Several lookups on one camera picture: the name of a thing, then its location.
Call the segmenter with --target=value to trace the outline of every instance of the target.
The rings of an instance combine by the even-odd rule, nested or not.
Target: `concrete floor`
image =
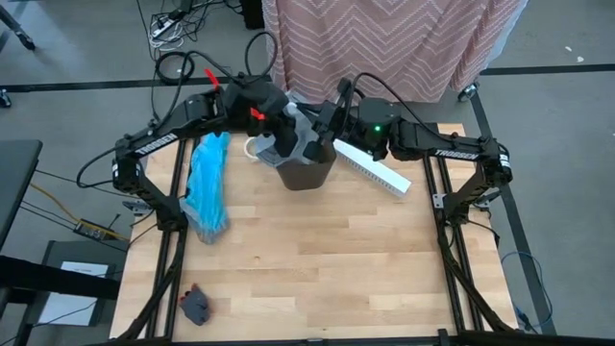
[[[146,15],[160,7],[158,0],[142,2]],[[33,54],[15,37],[9,38],[0,53],[0,86],[152,77],[153,64],[134,1],[0,3],[10,12],[23,10],[19,21],[37,44]],[[530,1],[502,56],[492,66],[614,62],[613,32],[615,2]],[[252,34],[243,29],[241,17],[221,9],[208,18],[199,41],[185,48],[207,51],[236,73],[242,69],[241,53]],[[256,48],[255,65],[263,65],[264,46]],[[578,57],[583,57],[583,62],[578,62]],[[207,65],[197,61],[197,66]],[[531,251],[543,264],[558,333],[615,337],[611,327],[615,321],[611,289],[615,279],[608,274],[615,260],[615,237],[611,234],[615,229],[614,183],[609,174],[615,169],[611,106],[615,72],[493,76],[480,81],[480,97],[493,133],[511,151],[515,175],[511,188]],[[183,95],[201,89],[190,86]],[[156,90],[160,110],[167,107],[172,91]],[[139,130],[151,116],[149,88],[14,93],[11,97],[14,106],[0,110],[0,138],[42,140],[38,167],[70,178],[83,162],[124,133]],[[458,104],[453,92],[439,104],[414,107],[426,120],[462,122],[470,136],[479,133],[471,105]],[[88,179],[108,179],[108,175],[109,162],[101,161],[89,170]],[[122,198],[40,175],[35,175],[34,181],[94,222],[107,224],[121,213],[114,228],[123,234],[129,232],[133,218],[121,207]],[[28,191],[26,200],[53,208],[33,191]],[[492,221],[502,236],[501,253],[505,254],[513,243],[499,201]],[[2,254],[40,261],[51,239],[82,238],[21,211]],[[505,272],[515,302],[531,312],[518,261],[507,263]],[[10,306],[0,321],[0,342],[14,335],[21,313],[20,307]],[[535,321],[533,313],[529,316]],[[103,341],[109,325],[109,320],[103,320],[90,328],[41,327],[33,331],[30,344]]]

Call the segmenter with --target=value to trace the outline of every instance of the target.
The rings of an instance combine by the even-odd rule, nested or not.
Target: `chevron patterned curtain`
[[[281,45],[271,77],[321,102],[341,77],[366,71],[407,101],[437,102],[447,86],[474,82],[522,1],[263,0],[265,27]],[[358,87],[392,97],[368,78]]]

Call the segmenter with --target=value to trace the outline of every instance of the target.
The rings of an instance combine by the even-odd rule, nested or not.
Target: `blue cloth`
[[[192,154],[189,190],[182,201],[188,221],[201,241],[212,244],[229,227],[224,208],[224,166],[231,135],[209,134]]]

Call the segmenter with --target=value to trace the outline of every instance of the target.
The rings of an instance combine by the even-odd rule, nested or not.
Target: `wooden surface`
[[[440,131],[463,133],[461,125],[440,125]],[[180,292],[199,285],[209,296],[211,319],[198,327],[178,309],[174,340],[424,336],[440,328],[455,333],[421,161],[384,162],[412,181],[404,198],[343,161],[321,188],[293,192],[274,169],[249,162],[245,138],[234,136],[225,172],[231,227],[215,245],[190,230],[185,250]],[[147,175],[163,191],[176,150],[172,145],[148,161]],[[454,188],[474,173],[469,162],[448,165]],[[436,165],[434,174],[439,176]],[[470,218],[489,225],[477,210]],[[144,221],[133,237],[153,222]],[[474,225],[462,230],[478,290],[516,326],[492,234]],[[131,248],[111,336],[121,334],[147,300],[159,245],[160,232],[153,230]],[[466,304],[464,310],[471,326]]]

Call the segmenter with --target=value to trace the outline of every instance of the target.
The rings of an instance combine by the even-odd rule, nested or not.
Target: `red tag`
[[[258,120],[264,120],[265,114],[258,112],[257,110],[250,108],[250,114]]]
[[[209,79],[211,80],[211,82],[213,83],[213,87],[217,90],[218,88],[220,88],[220,83],[218,82],[218,79],[215,78],[215,76],[213,75],[213,73],[211,72],[210,69],[206,68],[205,69],[205,74],[208,75]]]

